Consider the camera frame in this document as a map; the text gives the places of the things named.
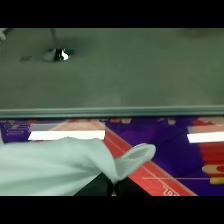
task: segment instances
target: metal rod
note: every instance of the metal rod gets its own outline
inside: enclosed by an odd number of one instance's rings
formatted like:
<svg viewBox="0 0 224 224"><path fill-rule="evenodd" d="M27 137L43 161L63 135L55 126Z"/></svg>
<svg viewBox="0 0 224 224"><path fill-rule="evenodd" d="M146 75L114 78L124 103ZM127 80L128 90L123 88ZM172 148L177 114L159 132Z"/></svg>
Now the metal rod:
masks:
<svg viewBox="0 0 224 224"><path fill-rule="evenodd" d="M53 45L54 45L55 48L58 48L59 47L59 42L58 42L58 38L57 38L57 35L56 35L55 28L50 28L50 32L51 32Z"/></svg>

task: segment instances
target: white cloth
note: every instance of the white cloth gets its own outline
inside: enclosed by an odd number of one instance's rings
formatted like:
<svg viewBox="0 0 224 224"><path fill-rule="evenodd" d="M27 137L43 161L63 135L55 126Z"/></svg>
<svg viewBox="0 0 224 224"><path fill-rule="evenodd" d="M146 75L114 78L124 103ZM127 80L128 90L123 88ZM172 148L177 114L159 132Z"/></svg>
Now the white cloth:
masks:
<svg viewBox="0 0 224 224"><path fill-rule="evenodd" d="M141 144L114 160L99 139L1 145L0 195L74 195L101 172L124 179L154 154L154 145Z"/></svg>

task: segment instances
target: glossy surface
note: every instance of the glossy surface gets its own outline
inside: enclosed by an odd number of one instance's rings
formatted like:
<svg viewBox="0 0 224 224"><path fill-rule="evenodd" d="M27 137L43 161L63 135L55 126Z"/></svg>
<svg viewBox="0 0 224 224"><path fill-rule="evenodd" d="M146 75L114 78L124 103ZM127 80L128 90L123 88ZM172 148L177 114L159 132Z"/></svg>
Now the glossy surface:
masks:
<svg viewBox="0 0 224 224"><path fill-rule="evenodd" d="M100 120L1 121L5 143L26 142L31 124L43 130L102 130L103 140L114 158L132 146L156 146L151 162L146 162L130 178L150 195L224 195L224 139L193 144L187 135L224 130L224 117L122 118Z"/></svg>
<svg viewBox="0 0 224 224"><path fill-rule="evenodd" d="M65 63L44 63L48 29L0 46L0 117L224 113L223 29L64 28Z"/></svg>

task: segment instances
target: gray surface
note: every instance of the gray surface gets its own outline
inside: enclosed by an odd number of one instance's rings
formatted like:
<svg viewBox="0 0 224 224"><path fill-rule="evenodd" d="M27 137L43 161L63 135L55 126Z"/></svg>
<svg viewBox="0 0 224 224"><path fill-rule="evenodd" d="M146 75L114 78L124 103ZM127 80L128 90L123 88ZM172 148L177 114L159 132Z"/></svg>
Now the gray surface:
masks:
<svg viewBox="0 0 224 224"><path fill-rule="evenodd" d="M223 29L57 30L70 61L42 62L44 28L0 45L0 118L224 114Z"/></svg>

